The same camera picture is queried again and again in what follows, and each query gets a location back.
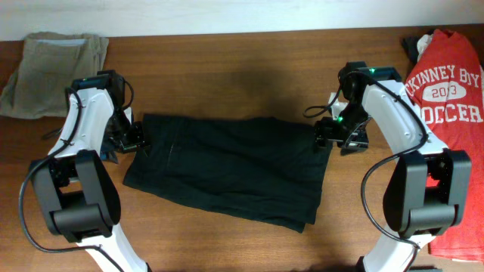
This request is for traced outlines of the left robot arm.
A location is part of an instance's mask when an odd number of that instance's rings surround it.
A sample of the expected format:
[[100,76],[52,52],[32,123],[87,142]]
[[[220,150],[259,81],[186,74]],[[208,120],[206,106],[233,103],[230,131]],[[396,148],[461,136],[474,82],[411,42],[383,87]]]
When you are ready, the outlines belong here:
[[18,212],[21,229],[41,252],[24,215],[27,185],[33,191],[50,233],[70,246],[57,253],[85,250],[103,271],[149,271],[132,248],[120,224],[121,203],[103,161],[117,153],[148,153],[150,142],[125,100],[132,86],[115,70],[75,79],[65,89],[68,114],[48,155],[34,161],[21,185]]

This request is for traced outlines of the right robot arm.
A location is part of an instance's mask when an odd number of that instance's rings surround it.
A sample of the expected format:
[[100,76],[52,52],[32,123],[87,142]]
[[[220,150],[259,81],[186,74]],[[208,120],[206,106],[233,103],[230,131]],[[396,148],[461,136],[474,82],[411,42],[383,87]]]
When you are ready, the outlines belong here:
[[[381,236],[359,258],[357,271],[414,271],[419,251],[464,217],[471,160],[437,138],[408,98],[395,68],[348,62],[338,73],[339,88],[315,123],[315,143],[336,144],[341,155],[365,151],[366,126],[374,120],[392,155],[371,166],[361,181],[361,203]],[[386,224],[377,223],[366,200],[371,174],[388,162],[396,167],[383,195]]]

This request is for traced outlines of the black shorts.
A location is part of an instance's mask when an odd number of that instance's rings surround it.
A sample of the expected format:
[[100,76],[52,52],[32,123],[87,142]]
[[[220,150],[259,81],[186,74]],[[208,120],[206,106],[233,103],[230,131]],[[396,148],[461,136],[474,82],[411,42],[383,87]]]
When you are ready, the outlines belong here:
[[146,115],[147,153],[124,185],[179,205],[304,231],[314,224],[331,148],[304,123]]

